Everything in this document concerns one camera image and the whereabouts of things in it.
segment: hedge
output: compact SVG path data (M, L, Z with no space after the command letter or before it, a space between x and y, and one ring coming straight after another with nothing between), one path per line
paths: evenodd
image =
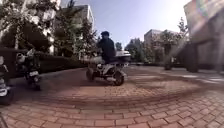
M5 58L5 64L9 69L10 78L20 77L20 75L16 72L16 54L26 52L26 50L0 48L0 56L3 56ZM40 73L49 73L67 69L86 67L86 65L80 62L79 60L73 60L70 58L52 56L41 52L35 53L35 56L38 57L40 61Z

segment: building wall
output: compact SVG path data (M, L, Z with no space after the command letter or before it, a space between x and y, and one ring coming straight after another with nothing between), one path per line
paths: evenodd
M224 0L202 0L200 6L191 1L184 9L191 42L200 43L197 48L199 64L215 66L219 60L224 64Z

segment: building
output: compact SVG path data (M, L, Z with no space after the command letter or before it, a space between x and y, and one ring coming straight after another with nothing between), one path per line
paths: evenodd
M170 30L165 30L168 31L172 34L179 34L178 32L173 32ZM161 34L163 31L160 30L155 30L151 29L144 35L144 46L145 47L150 47L152 50L152 54L154 56L153 61L154 62L159 62L162 61L163 55L164 55L164 47L163 47L163 42L161 40Z
M74 21L77 26L81 27L82 21L84 19L87 19L92 24L92 26L94 26L94 17L90 5L79 5L75 6L74 9L81 9L81 11L74 17Z
M88 20L89 23L92 24L92 29L94 28L94 17L91 10L90 5L78 5L74 7L74 10L79 10L79 12L74 16L73 24L77 28L81 28L83 24L83 20ZM76 35L75 39L82 38L82 35ZM77 53L77 50L75 49L75 44L73 46L74 53Z
M184 10L197 64L223 65L224 0L192 0Z
M161 33L162 31L160 30L151 29L144 35L144 43L149 46L153 45L153 40L159 41Z
M170 30L165 30L168 31L174 35L179 34L178 32L170 31ZM161 47L161 34L163 31L161 30L156 30L156 29L151 29L144 35L144 44L153 48L156 47Z

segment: scooter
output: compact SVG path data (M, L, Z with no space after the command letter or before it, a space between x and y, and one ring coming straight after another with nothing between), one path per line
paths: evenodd
M21 67L28 83L28 87L35 91L41 91L39 84L41 77L39 76L37 69L39 67L39 63L36 64L34 61L34 52L34 49L31 49L27 52L27 55L23 55L21 53L17 54L17 61L22 65Z
M4 65L4 57L0 56L0 67L2 71L0 72L0 104L10 105L13 100L12 86L9 85L8 81L5 79L5 73L8 73L7 66Z
M93 57L89 60L89 65L86 71L86 77L89 81L94 81L95 78L103 78L106 81L111 81L115 86L121 86L125 82L126 73L123 68L128 66L130 54L127 51L117 52L114 62L105 65L100 56Z

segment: paved plaza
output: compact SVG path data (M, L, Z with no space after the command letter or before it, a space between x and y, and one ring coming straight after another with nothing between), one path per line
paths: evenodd
M11 106L0 107L9 128L224 128L224 87L128 68L120 87L97 80L85 69L44 75L42 92L21 80Z

